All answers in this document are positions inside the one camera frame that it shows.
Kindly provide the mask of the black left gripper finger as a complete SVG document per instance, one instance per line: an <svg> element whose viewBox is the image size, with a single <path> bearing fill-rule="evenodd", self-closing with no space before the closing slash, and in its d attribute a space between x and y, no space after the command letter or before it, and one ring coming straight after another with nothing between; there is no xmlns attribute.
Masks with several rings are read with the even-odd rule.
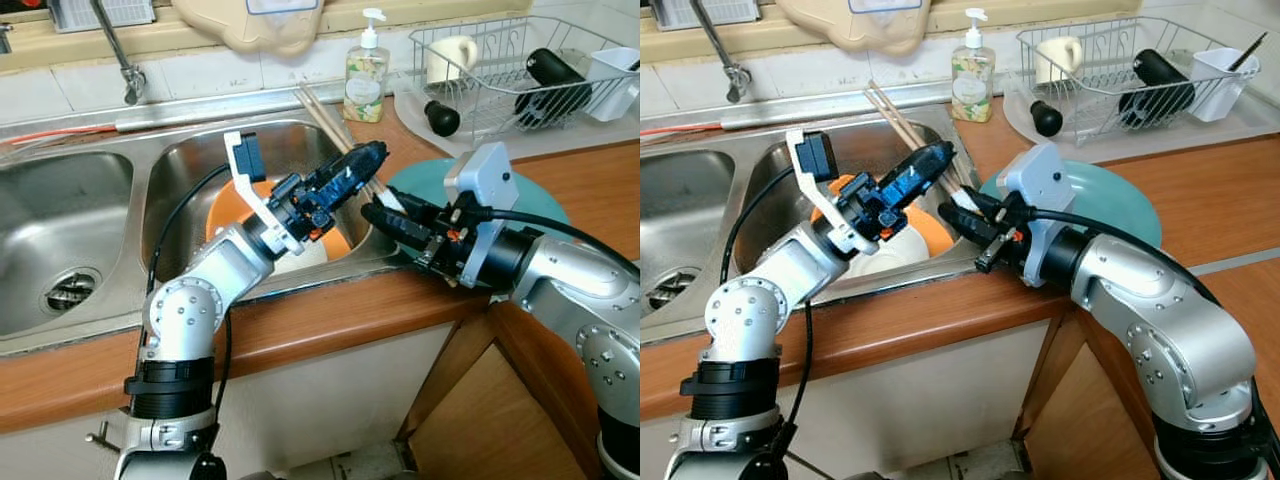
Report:
<svg viewBox="0 0 1280 480"><path fill-rule="evenodd" d="M316 188L360 189L374 178L388 156L384 141L357 143L347 154L333 156L316 170Z"/></svg>
<svg viewBox="0 0 1280 480"><path fill-rule="evenodd" d="M361 193L380 198L387 187L376 178L376 170L362 166L334 166L328 180L328 211L337 214Z"/></svg>
<svg viewBox="0 0 1280 480"><path fill-rule="evenodd" d="M948 166L896 166L892 170L892 210L902 211L948 170Z"/></svg>
<svg viewBox="0 0 1280 480"><path fill-rule="evenodd" d="M954 142L936 141L914 150L879 179L882 189L928 189L951 166L956 156Z"/></svg>

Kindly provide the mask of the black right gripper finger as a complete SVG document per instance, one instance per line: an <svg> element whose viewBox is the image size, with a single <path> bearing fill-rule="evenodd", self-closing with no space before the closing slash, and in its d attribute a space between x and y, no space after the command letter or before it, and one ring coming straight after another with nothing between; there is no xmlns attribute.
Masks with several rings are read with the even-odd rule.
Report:
<svg viewBox="0 0 1280 480"><path fill-rule="evenodd" d="M387 229L447 229L451 210L410 193L392 193L392 206L384 211Z"/></svg>
<svg viewBox="0 0 1280 480"><path fill-rule="evenodd" d="M1004 233L993 220L979 212L960 207L955 202L940 205L938 215L964 239L970 241L982 250L989 248L997 237Z"/></svg>
<svg viewBox="0 0 1280 480"><path fill-rule="evenodd" d="M960 207L979 212L997 223L998 227L1012 227L1011 202L1012 197L997 198L973 188L963 188L957 193L957 205Z"/></svg>
<svg viewBox="0 0 1280 480"><path fill-rule="evenodd" d="M443 207L425 204L420 207L408 207L407 212L398 212L380 204L365 204L360 212L380 233L408 250L417 251L420 259L435 259L440 238L434 221L443 212Z"/></svg>

